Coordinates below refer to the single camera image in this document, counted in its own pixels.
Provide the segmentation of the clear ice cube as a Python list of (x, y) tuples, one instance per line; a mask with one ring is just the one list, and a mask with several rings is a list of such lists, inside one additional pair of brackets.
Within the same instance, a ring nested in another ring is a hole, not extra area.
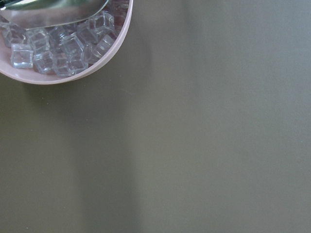
[(69, 57), (69, 68), (73, 75), (81, 73), (88, 68), (88, 62), (83, 53), (73, 54)]
[(64, 36), (60, 40), (60, 46), (67, 55), (77, 55), (84, 51), (84, 45), (76, 33)]
[(42, 53), (35, 54), (33, 58), (34, 66), (40, 74), (53, 74), (53, 53), (46, 50)]
[(27, 30), (26, 37), (34, 54), (50, 50), (50, 36), (44, 28)]
[(114, 44), (115, 39), (106, 34), (92, 50), (92, 58), (99, 60), (102, 58)]
[(11, 65), (14, 68), (33, 68), (34, 51), (28, 44), (11, 45)]
[(100, 11), (89, 21), (90, 27), (95, 33), (108, 33), (115, 29), (114, 17), (107, 11)]

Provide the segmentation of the pink bowl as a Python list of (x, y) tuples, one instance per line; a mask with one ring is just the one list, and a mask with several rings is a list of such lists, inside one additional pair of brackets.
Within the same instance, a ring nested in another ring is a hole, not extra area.
[(78, 80), (80, 78), (84, 78), (86, 76), (91, 75), (92, 73), (96, 72), (97, 70), (105, 66), (118, 52), (119, 48), (124, 42), (124, 39), (126, 37), (126, 34), (130, 26), (134, 2), (132, 0), (129, 0), (128, 3), (129, 3), (129, 6), (128, 6), (126, 18), (124, 20), (121, 32), (116, 38), (114, 44), (104, 54), (104, 56), (101, 59), (99, 59), (99, 61), (89, 66), (83, 72), (80, 72), (70, 77), (60, 78), (57, 75), (40, 74), (40, 73), (35, 72), (32, 69), (13, 68), (10, 62), (11, 49), (5, 46), (4, 39), (1, 36), (0, 37), (0, 75), (6, 76), (10, 79), (13, 79), (13, 80), (16, 80), (22, 83), (30, 83), (30, 84), (37, 84), (37, 85), (67, 83), (67, 82)]

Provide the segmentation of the steel ice scoop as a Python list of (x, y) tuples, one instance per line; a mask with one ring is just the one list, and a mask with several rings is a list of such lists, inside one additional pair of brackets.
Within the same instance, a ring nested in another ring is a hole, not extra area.
[(34, 29), (86, 20), (107, 3), (107, 0), (2, 0), (0, 15), (24, 29)]

